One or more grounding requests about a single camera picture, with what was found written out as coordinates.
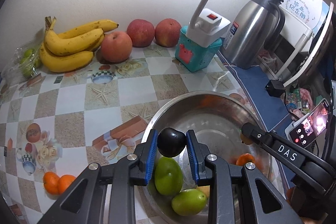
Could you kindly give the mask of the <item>green mango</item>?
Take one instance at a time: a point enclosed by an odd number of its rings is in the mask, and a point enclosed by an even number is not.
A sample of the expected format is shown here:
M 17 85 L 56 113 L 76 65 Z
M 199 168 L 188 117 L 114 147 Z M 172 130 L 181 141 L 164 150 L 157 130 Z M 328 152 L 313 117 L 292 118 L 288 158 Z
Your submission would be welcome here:
M 207 204 L 207 196 L 198 189 L 179 192 L 171 201 L 171 207 L 178 215 L 186 217 L 200 213 Z
M 183 186 L 183 174 L 179 164 L 169 157 L 161 157 L 155 168 L 156 190 L 163 196 L 176 196 Z

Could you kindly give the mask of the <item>dark plum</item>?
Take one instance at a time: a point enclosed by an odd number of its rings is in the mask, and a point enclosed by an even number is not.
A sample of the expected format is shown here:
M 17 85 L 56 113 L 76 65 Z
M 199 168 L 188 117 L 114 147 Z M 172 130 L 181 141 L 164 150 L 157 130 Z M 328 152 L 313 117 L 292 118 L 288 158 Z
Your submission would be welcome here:
M 185 148 L 186 135 L 171 127 L 164 128 L 158 135 L 157 148 L 164 157 L 176 157 Z

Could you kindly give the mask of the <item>orange tangerine right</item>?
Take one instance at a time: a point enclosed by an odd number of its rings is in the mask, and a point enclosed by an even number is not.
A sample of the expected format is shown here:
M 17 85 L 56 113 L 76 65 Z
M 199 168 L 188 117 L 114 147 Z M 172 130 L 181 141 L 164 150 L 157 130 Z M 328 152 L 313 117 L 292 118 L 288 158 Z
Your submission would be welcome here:
M 58 192 L 62 194 L 75 181 L 76 177 L 71 174 L 65 174 L 58 180 Z

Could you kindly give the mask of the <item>orange tangerine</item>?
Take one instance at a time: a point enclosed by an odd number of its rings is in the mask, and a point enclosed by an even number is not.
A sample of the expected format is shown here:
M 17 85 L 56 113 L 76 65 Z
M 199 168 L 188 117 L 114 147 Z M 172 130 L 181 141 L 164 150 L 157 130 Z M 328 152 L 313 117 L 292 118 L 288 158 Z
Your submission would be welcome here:
M 59 195 L 58 190 L 59 176 L 53 172 L 46 172 L 43 176 L 43 185 L 47 193 Z
M 65 174 L 58 180 L 58 192 L 62 194 L 75 181 L 76 177 L 71 174 Z

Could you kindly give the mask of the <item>smartphone on stand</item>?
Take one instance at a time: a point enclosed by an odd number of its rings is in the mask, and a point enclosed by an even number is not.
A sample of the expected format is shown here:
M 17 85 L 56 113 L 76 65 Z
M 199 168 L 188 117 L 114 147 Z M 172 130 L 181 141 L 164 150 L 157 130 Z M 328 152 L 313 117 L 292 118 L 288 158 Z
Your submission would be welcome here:
M 330 114 L 329 102 L 324 98 L 304 117 L 292 122 L 285 129 L 289 141 L 306 148 L 326 131 Z

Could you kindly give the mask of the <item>small tangerine in bowl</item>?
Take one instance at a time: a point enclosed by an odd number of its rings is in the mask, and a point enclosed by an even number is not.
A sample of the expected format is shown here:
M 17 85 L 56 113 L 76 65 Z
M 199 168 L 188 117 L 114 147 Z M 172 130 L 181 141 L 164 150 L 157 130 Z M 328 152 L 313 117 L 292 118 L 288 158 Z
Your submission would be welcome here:
M 244 153 L 238 157 L 235 164 L 238 166 L 244 166 L 248 162 L 255 163 L 256 159 L 252 154 Z

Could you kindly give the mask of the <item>small longan in bowl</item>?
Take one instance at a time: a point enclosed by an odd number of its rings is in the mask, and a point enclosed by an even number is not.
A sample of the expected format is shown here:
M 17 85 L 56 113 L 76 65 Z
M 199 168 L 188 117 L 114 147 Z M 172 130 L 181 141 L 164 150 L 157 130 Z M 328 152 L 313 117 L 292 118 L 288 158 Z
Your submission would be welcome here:
M 243 134 L 240 135 L 240 139 L 246 145 L 251 145 L 253 143 L 253 141 L 250 138 L 244 136 Z

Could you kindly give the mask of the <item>black power adapter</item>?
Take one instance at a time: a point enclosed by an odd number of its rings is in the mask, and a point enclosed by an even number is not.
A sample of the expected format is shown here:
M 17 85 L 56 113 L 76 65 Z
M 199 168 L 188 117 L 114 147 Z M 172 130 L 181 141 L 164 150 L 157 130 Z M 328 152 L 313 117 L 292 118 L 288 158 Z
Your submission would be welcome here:
M 285 93 L 285 87 L 281 81 L 269 80 L 265 86 L 265 90 L 271 97 L 280 98 Z

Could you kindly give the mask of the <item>stainless steel bowl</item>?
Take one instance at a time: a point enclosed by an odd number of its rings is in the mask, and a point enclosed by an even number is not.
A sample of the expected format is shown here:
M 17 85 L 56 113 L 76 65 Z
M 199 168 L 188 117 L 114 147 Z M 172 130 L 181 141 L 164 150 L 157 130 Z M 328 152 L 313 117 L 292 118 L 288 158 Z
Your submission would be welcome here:
M 253 113 L 235 99 L 210 91 L 190 92 L 172 99 L 155 113 L 147 125 L 141 143 L 147 140 L 151 129 L 160 132 L 171 127 L 184 134 L 188 130 L 194 130 L 199 143 L 206 144 L 211 153 L 230 164 L 235 164 L 244 153 L 252 154 L 257 168 L 270 180 L 271 156 L 256 144 L 246 145 L 240 139 L 241 127 L 247 122 L 260 125 Z M 182 170 L 182 190 L 195 188 L 186 148 L 173 159 Z M 167 223 L 207 223 L 208 205 L 195 216 L 177 215 L 171 208 L 172 197 L 165 197 L 157 192 L 154 174 L 144 193 L 152 208 Z

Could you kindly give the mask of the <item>clear plastic fruit container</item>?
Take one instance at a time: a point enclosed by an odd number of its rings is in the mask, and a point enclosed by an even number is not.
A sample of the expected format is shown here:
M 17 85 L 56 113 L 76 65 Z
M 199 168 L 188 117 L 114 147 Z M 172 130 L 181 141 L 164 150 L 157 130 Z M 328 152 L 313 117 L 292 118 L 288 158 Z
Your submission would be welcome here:
M 42 66 L 39 49 L 45 38 L 45 29 L 40 29 L 29 42 L 17 48 L 10 61 L 1 71 L 1 78 L 9 86 L 20 84 L 37 76 Z

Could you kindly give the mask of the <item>yellow banana bunch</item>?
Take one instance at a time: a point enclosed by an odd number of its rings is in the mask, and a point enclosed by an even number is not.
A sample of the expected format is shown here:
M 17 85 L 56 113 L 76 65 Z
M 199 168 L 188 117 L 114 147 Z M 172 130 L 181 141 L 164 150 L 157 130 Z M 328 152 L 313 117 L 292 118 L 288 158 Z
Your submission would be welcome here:
M 45 17 L 45 38 L 39 48 L 42 64 L 51 72 L 63 73 L 87 66 L 94 57 L 105 33 L 118 28 L 110 19 L 82 24 L 66 32 L 54 31 L 55 17 Z

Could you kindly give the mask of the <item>red apple front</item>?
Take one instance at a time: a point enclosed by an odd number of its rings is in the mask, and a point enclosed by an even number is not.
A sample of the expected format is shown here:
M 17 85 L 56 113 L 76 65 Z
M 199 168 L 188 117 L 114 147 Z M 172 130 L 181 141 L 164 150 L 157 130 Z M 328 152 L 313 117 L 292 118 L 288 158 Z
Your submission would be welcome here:
M 101 43 L 102 57 L 110 63 L 127 60 L 132 52 L 133 44 L 126 32 L 115 31 L 105 36 Z

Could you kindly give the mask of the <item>red apple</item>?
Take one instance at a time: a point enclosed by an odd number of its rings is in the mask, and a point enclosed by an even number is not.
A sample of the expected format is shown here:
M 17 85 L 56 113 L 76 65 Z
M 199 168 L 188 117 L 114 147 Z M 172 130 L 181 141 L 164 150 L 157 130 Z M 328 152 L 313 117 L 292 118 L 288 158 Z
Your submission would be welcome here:
M 155 42 L 162 47 L 175 47 L 179 40 L 181 25 L 175 19 L 167 18 L 155 28 Z
M 105 36 L 101 43 L 102 57 L 110 63 L 127 60 L 132 52 L 133 44 L 126 32 L 115 31 Z
M 133 47 L 143 48 L 151 45 L 155 29 L 152 23 L 143 19 L 135 19 L 127 26 L 126 33 L 131 38 Z

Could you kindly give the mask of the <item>teal toy box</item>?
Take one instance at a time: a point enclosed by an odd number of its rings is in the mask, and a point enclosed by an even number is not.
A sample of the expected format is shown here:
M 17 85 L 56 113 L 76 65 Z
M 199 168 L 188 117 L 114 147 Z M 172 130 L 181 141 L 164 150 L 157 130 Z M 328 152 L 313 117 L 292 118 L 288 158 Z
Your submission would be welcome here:
M 179 40 L 175 49 L 175 58 L 189 71 L 196 72 L 209 65 L 214 55 L 222 46 L 221 38 L 207 48 L 203 48 L 186 36 L 187 26 L 180 29 Z

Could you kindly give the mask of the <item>red apple middle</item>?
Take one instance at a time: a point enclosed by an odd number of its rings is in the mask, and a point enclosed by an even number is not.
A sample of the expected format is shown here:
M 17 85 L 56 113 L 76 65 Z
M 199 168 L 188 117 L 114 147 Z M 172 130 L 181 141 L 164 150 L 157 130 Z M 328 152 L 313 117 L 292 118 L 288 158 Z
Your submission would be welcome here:
M 131 38 L 133 47 L 143 48 L 151 45 L 155 29 L 152 23 L 143 19 L 135 19 L 127 26 L 126 33 Z

